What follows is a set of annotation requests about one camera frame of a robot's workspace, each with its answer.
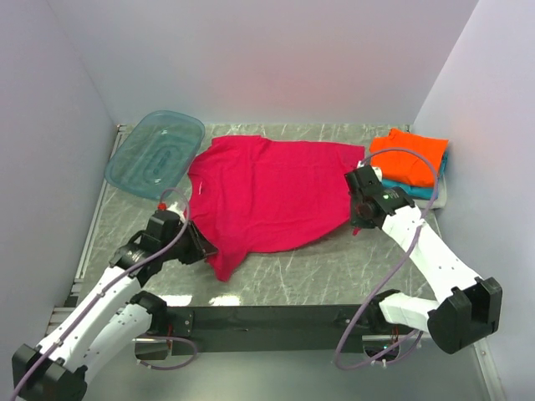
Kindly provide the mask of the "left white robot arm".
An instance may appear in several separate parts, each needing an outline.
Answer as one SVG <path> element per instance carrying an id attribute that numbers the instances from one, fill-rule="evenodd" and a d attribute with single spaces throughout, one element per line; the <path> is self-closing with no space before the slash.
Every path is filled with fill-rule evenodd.
<path id="1" fill-rule="evenodd" d="M 159 209 L 113 259 L 73 312 L 37 346 L 12 357 L 12 399 L 80 400 L 99 371 L 133 339 L 176 342 L 167 304 L 142 287 L 167 261 L 185 265 L 217 249 L 191 221 Z"/>

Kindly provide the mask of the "teal plastic bin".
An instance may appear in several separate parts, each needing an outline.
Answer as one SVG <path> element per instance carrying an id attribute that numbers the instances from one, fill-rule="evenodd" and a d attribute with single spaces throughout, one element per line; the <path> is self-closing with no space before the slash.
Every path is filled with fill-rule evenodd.
<path id="1" fill-rule="evenodd" d="M 117 148 L 104 177 L 131 195 L 157 200 L 179 184 L 196 157 L 205 125 L 186 114 L 158 110 L 146 115 Z"/>

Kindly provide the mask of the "white folded t-shirt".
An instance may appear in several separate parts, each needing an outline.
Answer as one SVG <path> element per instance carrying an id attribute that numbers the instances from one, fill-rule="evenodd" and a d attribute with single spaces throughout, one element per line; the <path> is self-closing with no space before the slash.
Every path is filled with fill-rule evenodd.
<path id="1" fill-rule="evenodd" d="M 446 205 L 447 201 L 447 187 L 446 187 L 446 180 L 445 176 L 443 175 L 439 180 L 439 187 L 437 192 L 437 197 L 433 201 L 431 205 L 432 210 L 442 209 Z M 429 203 L 429 200 L 421 199 L 418 197 L 413 198 L 415 204 L 422 210 L 424 210 L 427 207 L 427 204 Z"/>

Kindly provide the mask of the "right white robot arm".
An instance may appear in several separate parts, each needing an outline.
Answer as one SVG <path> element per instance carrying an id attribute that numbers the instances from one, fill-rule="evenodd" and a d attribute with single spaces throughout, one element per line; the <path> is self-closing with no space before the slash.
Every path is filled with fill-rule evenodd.
<path id="1" fill-rule="evenodd" d="M 399 187 L 382 185 L 377 169 L 363 165 L 345 176 L 350 194 L 350 222 L 377 228 L 404 251 L 430 285 L 435 298 L 410 297 L 398 290 L 373 290 L 349 325 L 360 318 L 385 333 L 394 325 L 426 332 L 448 354 L 480 341 L 499 328 L 502 287 L 482 278 L 427 224 L 424 212 Z"/>

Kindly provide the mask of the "teal folded t-shirt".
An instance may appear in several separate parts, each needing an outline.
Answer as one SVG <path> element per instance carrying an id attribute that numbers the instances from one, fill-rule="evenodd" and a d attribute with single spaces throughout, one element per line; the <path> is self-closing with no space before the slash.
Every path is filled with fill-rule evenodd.
<path id="1" fill-rule="evenodd" d="M 442 159 L 441 159 L 440 169 L 438 170 L 438 178 L 439 178 L 439 180 L 445 173 L 446 166 L 447 166 L 447 161 L 448 161 L 448 151 L 446 151 L 444 153 L 444 155 L 442 156 Z M 382 179 L 382 183 L 383 183 L 383 185 L 385 187 L 388 187 L 388 188 L 399 186 L 408 195 L 410 195 L 412 197 L 418 197 L 418 198 L 421 198 L 421 199 L 426 199 L 426 200 L 429 200 L 431 198 L 432 191 L 433 191 L 433 186 L 431 186 L 431 187 L 413 186 L 413 185 L 408 185 L 406 183 L 402 183 L 402 182 L 395 181 L 395 180 L 388 180 L 386 178 Z"/>

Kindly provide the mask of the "magenta t-shirt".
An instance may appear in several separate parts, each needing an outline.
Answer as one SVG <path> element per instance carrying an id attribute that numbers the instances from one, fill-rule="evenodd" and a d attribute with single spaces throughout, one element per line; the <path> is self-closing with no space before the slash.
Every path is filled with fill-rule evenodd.
<path id="1" fill-rule="evenodd" d="M 216 137 L 192 162 L 191 218 L 217 249 L 207 261 L 226 282 L 250 253 L 290 251 L 349 220 L 345 174 L 360 145 Z"/>

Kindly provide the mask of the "black base beam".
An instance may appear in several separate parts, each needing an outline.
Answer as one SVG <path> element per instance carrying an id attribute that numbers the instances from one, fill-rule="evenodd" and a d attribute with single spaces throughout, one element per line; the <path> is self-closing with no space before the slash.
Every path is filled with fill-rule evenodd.
<path id="1" fill-rule="evenodd" d="M 357 305 L 168 307 L 148 335 L 185 338 L 203 353 L 333 350 Z"/>

